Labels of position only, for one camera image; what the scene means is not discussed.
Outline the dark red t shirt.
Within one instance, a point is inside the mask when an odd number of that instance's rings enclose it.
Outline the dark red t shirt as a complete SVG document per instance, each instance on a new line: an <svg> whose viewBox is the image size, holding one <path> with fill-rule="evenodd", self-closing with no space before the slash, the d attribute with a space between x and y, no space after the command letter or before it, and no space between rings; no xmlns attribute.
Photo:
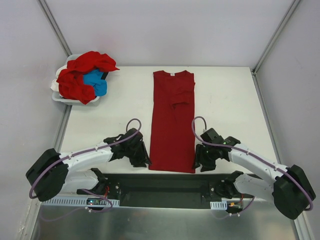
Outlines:
<svg viewBox="0 0 320 240"><path fill-rule="evenodd" d="M186 70L153 73L150 170L195 173L194 74Z"/></svg>

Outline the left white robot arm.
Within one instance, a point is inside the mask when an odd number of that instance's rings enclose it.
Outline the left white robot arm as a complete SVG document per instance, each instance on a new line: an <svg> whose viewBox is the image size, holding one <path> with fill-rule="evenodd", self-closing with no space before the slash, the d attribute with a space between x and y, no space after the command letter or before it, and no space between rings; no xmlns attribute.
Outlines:
<svg viewBox="0 0 320 240"><path fill-rule="evenodd" d="M45 202L59 194L84 195L90 191L106 195L107 179L97 166L124 157L135 168L151 164L143 135L135 128L78 152L47 149L25 174L31 185L30 197Z"/></svg>

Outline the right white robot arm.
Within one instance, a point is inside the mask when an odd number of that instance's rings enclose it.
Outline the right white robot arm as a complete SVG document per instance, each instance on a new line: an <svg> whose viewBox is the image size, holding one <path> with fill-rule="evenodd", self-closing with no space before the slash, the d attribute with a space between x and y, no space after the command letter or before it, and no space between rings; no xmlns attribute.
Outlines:
<svg viewBox="0 0 320 240"><path fill-rule="evenodd" d="M216 160L226 160L249 170L253 175L234 171L217 183L213 190L221 198L232 199L239 194L251 195L270 203L285 217L295 220L302 212L311 211L316 194L303 169L297 165L288 167L251 151L238 139L223 138L213 128L196 139L195 165L202 171L211 171Z"/></svg>

